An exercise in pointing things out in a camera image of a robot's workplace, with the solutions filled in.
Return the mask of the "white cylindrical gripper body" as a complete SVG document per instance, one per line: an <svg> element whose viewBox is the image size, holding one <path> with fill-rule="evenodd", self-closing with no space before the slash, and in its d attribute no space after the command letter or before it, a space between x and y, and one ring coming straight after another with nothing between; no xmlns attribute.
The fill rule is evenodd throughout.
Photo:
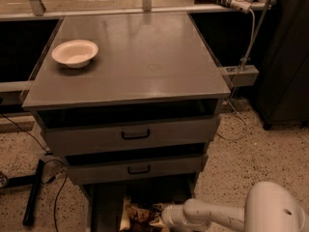
<svg viewBox="0 0 309 232"><path fill-rule="evenodd" d="M161 219L167 227L184 226L186 219L183 205L167 205L161 212Z"/></svg>

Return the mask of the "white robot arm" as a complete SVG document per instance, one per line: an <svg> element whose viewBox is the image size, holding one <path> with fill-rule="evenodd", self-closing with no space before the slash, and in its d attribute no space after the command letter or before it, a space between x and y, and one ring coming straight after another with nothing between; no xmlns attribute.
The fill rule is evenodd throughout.
<svg viewBox="0 0 309 232"><path fill-rule="evenodd" d="M164 204L150 225L205 232L212 222L236 232L309 232L309 215L285 188L273 182L255 184L243 208L196 198L181 205Z"/></svg>

